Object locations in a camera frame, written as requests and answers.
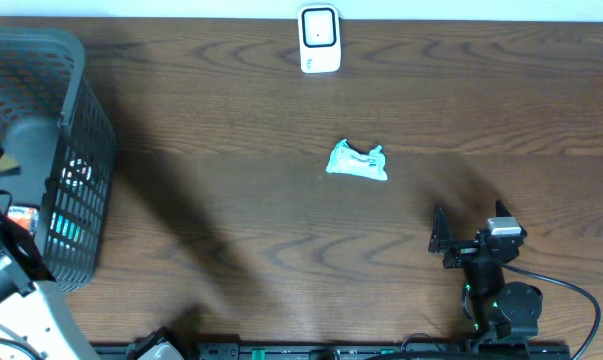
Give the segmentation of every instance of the wood grain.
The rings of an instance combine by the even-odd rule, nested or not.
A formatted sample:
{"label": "wood grain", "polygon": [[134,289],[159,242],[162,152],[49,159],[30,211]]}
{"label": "wood grain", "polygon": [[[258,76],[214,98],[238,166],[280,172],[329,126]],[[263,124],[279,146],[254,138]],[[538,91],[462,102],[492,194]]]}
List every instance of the wood grain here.
{"label": "wood grain", "polygon": [[[399,341],[470,331],[460,271],[426,252],[433,205],[472,236],[502,198],[515,261],[603,309],[603,24],[344,21],[343,62],[304,75],[291,21],[0,18],[59,27],[118,132],[94,282],[95,342],[161,325],[248,340]],[[384,145],[390,180],[325,173]],[[576,351],[584,298],[544,293],[540,338]],[[603,321],[585,359],[603,359]]]}

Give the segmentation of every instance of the gray plastic basket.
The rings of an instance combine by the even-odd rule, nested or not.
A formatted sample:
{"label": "gray plastic basket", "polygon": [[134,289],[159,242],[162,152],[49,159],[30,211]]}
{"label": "gray plastic basket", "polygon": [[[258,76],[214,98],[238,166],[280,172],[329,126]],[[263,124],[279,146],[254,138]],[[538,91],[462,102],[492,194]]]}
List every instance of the gray plastic basket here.
{"label": "gray plastic basket", "polygon": [[21,166],[0,189],[39,208],[34,240],[66,291],[94,274],[116,152],[84,65],[65,31],[0,27],[0,146]]}

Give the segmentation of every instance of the wooden table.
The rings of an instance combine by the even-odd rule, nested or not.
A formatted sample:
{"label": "wooden table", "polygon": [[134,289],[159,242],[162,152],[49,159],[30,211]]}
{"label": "wooden table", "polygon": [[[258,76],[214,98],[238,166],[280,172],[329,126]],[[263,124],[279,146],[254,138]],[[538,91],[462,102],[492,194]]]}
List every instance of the wooden table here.
{"label": "wooden table", "polygon": [[[304,75],[294,21],[0,18],[76,34],[118,131],[101,262],[69,295],[91,341],[470,331],[462,272],[426,251],[437,201],[461,238],[505,200],[530,233],[513,264],[603,309],[603,24],[342,23],[339,72]],[[389,181],[326,174],[343,138],[382,144]],[[576,351],[590,303],[506,277]]]}

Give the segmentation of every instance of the white wall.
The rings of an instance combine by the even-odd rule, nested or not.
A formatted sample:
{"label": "white wall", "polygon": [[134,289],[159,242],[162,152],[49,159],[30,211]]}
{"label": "white wall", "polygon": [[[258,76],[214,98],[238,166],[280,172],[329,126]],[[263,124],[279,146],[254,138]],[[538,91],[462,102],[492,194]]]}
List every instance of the white wall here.
{"label": "white wall", "polygon": [[[343,19],[603,21],[603,0],[332,0],[329,3]],[[291,19],[307,4],[302,0],[0,0],[0,15]]]}

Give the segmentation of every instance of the white device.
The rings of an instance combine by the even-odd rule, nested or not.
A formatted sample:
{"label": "white device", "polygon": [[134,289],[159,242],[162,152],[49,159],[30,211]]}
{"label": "white device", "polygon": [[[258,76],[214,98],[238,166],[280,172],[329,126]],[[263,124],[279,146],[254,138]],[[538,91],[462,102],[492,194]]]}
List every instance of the white device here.
{"label": "white device", "polygon": [[331,5],[305,6],[299,11],[301,70],[337,71],[341,66],[339,13]]}
{"label": "white device", "polygon": [[[0,338],[18,342],[48,360],[100,360],[74,322],[57,283],[39,281],[33,286],[32,293],[14,293],[0,303]],[[0,358],[31,359],[1,344]]]}

